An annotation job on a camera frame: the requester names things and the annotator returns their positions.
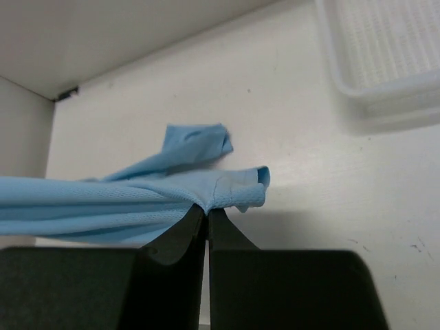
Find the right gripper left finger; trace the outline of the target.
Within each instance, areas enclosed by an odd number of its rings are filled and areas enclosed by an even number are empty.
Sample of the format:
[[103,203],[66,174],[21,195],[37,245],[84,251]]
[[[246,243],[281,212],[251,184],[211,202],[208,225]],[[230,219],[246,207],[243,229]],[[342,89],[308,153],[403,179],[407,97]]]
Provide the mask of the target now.
[[205,216],[137,248],[1,251],[2,329],[197,329]]

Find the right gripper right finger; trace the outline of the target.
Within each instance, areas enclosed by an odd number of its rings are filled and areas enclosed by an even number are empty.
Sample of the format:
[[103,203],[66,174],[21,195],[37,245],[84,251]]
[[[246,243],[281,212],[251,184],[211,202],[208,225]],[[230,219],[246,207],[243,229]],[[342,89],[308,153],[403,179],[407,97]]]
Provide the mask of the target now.
[[388,329],[371,273],[348,250],[262,250],[208,215],[212,329]]

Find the light blue shorts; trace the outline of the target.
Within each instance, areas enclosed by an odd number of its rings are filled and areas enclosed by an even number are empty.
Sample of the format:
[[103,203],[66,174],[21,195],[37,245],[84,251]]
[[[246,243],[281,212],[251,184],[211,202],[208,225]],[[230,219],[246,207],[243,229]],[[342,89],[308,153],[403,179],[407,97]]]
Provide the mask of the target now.
[[166,128],[162,149],[100,179],[1,178],[1,234],[95,244],[148,243],[193,206],[204,213],[265,203],[266,166],[218,170],[231,153],[222,124]]

